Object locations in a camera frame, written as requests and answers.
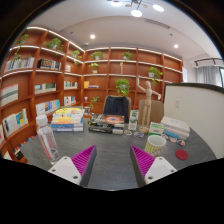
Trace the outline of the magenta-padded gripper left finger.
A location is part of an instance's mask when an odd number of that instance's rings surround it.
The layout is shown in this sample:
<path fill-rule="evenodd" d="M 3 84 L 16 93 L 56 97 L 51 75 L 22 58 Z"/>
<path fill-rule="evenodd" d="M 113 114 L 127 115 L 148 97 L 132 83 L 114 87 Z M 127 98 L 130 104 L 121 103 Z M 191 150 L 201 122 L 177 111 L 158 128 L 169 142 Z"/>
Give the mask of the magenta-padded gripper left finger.
<path fill-rule="evenodd" d="M 96 155 L 96 146 L 90 146 L 72 157 L 63 156 L 49 169 L 49 172 L 79 186 L 86 187 L 89 183 Z"/>

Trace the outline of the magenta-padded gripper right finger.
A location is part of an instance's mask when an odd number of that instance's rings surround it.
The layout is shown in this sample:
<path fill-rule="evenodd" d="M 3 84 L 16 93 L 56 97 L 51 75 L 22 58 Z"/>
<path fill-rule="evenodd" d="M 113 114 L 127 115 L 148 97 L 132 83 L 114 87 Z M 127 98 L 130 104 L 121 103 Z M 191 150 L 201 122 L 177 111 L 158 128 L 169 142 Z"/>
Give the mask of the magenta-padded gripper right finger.
<path fill-rule="evenodd" d="M 130 157 L 139 187 L 176 172 L 176 169 L 164 157 L 154 158 L 134 145 L 130 146 Z"/>

